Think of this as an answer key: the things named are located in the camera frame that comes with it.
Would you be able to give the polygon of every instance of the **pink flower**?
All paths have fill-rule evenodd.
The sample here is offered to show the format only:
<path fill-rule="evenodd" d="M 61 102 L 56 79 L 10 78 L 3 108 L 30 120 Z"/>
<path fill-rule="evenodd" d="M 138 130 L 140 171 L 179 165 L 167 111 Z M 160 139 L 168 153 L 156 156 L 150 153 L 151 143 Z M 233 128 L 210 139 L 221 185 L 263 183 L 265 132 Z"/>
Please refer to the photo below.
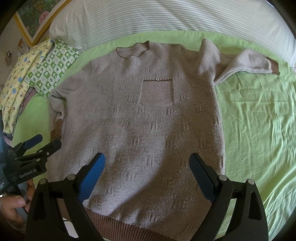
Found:
<path fill-rule="evenodd" d="M 39 17 L 39 24 L 42 24 L 42 22 L 46 19 L 47 15 L 49 14 L 48 11 L 43 12 Z"/>

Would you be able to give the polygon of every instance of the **metal bolt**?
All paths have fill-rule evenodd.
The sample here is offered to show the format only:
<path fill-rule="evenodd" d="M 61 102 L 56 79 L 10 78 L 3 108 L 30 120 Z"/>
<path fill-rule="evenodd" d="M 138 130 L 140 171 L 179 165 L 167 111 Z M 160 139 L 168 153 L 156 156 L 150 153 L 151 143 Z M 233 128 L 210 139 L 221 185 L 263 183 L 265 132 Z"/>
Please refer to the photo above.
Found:
<path fill-rule="evenodd" d="M 45 179 L 45 178 L 42 178 L 42 179 L 39 181 L 39 183 L 40 183 L 41 185 L 45 184 L 45 183 L 46 183 L 46 179 Z"/>
<path fill-rule="evenodd" d="M 248 183 L 251 184 L 251 185 L 254 185 L 255 184 L 255 182 L 254 182 L 253 179 L 248 179 Z"/>
<path fill-rule="evenodd" d="M 226 180 L 227 180 L 227 176 L 225 176 L 225 175 L 220 175 L 220 176 L 219 176 L 219 179 L 220 179 L 221 181 L 226 181 Z"/>
<path fill-rule="evenodd" d="M 67 176 L 68 180 L 74 180 L 75 178 L 75 174 L 70 174 L 69 176 Z"/>

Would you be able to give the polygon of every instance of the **ribbed neckline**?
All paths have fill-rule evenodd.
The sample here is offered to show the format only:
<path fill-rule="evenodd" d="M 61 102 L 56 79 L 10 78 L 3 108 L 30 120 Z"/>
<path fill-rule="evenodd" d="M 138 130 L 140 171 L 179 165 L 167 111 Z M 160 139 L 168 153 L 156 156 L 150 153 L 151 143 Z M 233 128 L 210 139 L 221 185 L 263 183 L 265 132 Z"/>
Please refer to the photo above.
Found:
<path fill-rule="evenodd" d="M 129 56 L 129 58 L 124 58 L 124 57 L 121 57 L 119 55 L 121 51 L 129 51 L 129 50 L 132 50 L 132 49 L 134 49 L 136 47 L 140 47 L 140 46 L 146 47 L 147 50 L 138 57 L 135 56 L 135 55 L 131 55 L 131 56 Z M 127 48 L 118 47 L 118 48 L 116 48 L 115 50 L 113 50 L 111 52 L 111 55 L 117 62 L 120 62 L 120 63 L 122 63 L 122 62 L 124 62 L 126 60 L 138 60 L 138 61 L 141 61 L 141 60 L 147 58 L 148 56 L 150 56 L 154 52 L 155 47 L 156 47 L 156 43 L 150 42 L 148 40 L 148 41 L 146 41 L 144 43 L 135 43 L 133 46 L 127 47 Z"/>

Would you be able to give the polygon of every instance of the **folded yellow blanket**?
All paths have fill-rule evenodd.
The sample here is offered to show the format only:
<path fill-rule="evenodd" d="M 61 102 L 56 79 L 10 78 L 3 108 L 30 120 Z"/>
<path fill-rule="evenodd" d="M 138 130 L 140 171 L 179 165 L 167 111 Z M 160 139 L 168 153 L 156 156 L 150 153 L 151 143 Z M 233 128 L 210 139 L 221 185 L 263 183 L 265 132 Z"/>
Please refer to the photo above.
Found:
<path fill-rule="evenodd" d="M 0 95 L 4 133 L 10 134 L 13 132 L 20 105 L 30 87 L 23 81 L 23 78 L 29 70 L 33 70 L 38 64 L 43 62 L 53 43 L 51 39 L 48 39 L 35 45 L 28 53 L 18 58 L 16 65 L 12 69 Z"/>

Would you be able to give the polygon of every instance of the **human hand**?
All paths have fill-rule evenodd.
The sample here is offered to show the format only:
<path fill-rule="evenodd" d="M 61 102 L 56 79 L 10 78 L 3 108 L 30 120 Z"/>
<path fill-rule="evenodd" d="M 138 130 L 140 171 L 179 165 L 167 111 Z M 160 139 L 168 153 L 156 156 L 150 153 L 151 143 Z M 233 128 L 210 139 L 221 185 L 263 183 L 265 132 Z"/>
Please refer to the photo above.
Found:
<path fill-rule="evenodd" d="M 27 181 L 28 183 L 28 190 L 27 190 L 27 197 L 28 201 L 26 203 L 25 199 L 22 196 L 18 195 L 11 195 L 6 194 L 0 198 L 2 203 L 2 213 L 6 220 L 11 223 L 16 228 L 23 228 L 25 221 L 23 218 L 18 214 L 16 208 L 18 207 L 25 207 L 26 211 L 29 212 L 31 201 L 33 195 L 35 193 L 35 186 L 33 183 L 33 179 Z"/>

